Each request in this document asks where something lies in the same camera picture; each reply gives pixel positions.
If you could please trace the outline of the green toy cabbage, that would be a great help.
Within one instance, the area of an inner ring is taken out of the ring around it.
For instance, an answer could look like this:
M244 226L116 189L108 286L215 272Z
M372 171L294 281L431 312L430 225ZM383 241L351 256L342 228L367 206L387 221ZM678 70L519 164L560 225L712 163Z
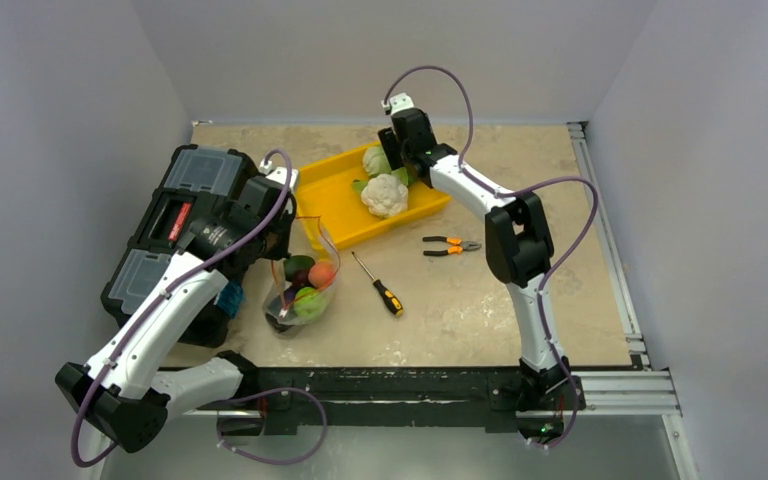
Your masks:
M381 174L390 174L392 172L387 155L380 145L371 146L365 150L362 158L362 166L370 178L374 178Z

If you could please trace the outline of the dark green toy avocado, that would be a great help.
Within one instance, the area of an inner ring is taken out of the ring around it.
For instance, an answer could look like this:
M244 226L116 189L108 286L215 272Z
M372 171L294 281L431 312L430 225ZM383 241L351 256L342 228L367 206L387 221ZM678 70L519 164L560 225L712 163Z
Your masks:
M284 278L286 281L295 282L297 275L302 273L303 279L307 279L309 270L315 265L316 260L307 255L292 255L283 261Z

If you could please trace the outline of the dark red toy fruit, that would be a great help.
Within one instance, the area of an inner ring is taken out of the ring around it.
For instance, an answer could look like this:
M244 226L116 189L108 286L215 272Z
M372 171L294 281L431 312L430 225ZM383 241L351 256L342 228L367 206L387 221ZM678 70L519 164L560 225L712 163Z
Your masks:
M312 284L309 280L309 274L310 274L309 269L299 269L295 271L290 279L291 285L294 288L298 288L298 289L311 287Z

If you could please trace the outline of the clear orange zip bag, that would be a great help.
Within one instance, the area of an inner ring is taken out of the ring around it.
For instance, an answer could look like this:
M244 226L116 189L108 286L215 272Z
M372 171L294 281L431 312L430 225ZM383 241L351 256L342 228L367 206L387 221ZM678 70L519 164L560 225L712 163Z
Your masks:
M272 285L262 304L267 324L289 335L325 316L337 293L339 251L320 215L293 223L289 256L270 262Z

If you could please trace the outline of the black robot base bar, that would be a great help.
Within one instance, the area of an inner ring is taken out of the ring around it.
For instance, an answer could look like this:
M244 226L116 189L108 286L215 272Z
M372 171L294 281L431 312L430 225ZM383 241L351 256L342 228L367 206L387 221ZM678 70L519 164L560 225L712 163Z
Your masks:
M579 377L546 384L520 366L261 368L244 391L260 400L198 408L254 421L249 433L292 435L301 426L481 428L552 440L585 409Z

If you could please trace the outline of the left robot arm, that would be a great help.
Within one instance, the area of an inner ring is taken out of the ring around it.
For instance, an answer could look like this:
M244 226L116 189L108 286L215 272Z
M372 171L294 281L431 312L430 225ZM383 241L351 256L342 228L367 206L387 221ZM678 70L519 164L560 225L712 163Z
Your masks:
M294 220L296 169L257 174L241 197L217 212L194 218L150 293L120 331L84 363L65 363L55 383L76 413L70 439L74 463L98 463L80 452L90 424L108 448L137 452L165 424L190 410L220 401L244 409L257 399L257 369L225 351L183 370L164 372L163 360L196 317L217 305L224 290L257 260L288 256Z

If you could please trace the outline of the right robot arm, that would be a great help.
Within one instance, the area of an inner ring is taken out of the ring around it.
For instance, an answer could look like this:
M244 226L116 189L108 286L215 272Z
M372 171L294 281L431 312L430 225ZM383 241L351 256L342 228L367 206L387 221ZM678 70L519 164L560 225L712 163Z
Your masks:
M548 405L568 382L569 365L549 300L554 243L541 199L506 189L467 164L460 152L436 139L423 110L388 106L385 113L391 124L379 138L390 163L406 167L483 221L485 259L509 292L520 335L517 406Z

